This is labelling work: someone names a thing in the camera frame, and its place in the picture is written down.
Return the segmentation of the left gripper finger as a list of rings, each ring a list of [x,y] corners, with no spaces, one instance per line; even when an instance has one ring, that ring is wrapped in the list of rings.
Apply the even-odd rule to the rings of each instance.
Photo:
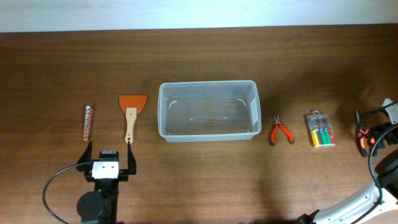
[[[80,158],[78,160],[79,164],[90,164],[92,147],[93,147],[93,143],[91,141],[89,141],[85,151],[83,152],[83,154],[80,156]]]
[[[132,153],[131,143],[129,141],[127,142],[127,166],[128,170],[137,169],[136,159],[134,157],[134,154]]]

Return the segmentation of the orange black long-nose pliers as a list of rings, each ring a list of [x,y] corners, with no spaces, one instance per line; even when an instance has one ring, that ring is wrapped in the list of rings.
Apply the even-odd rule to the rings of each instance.
[[[363,157],[368,157],[369,154],[366,149],[366,144],[368,146],[373,147],[375,145],[376,140],[372,136],[370,130],[368,129],[364,119],[359,114],[358,110],[356,110],[356,117],[357,117],[357,132],[356,132],[356,143],[360,154]]]

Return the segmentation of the screwdriver set clear case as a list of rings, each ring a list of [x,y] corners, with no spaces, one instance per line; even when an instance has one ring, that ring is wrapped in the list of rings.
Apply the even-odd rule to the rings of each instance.
[[[307,116],[307,124],[315,148],[335,146],[333,126],[327,114],[312,110]]]

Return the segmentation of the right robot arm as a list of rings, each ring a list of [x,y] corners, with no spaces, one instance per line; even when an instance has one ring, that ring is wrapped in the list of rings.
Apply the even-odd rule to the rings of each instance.
[[[365,188],[330,208],[303,214],[295,223],[364,223],[397,210],[397,151],[388,154],[376,167],[369,158],[368,167],[373,181]]]

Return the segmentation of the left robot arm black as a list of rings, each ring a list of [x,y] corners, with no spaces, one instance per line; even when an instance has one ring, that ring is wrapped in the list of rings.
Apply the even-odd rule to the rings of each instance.
[[[118,151],[102,151],[98,159],[92,159],[93,143],[89,142],[78,160],[77,170],[87,182],[94,183],[94,190],[83,194],[76,205],[82,223],[116,223],[119,183],[127,182],[137,172],[137,163],[131,143],[127,143],[127,168],[119,167]]]

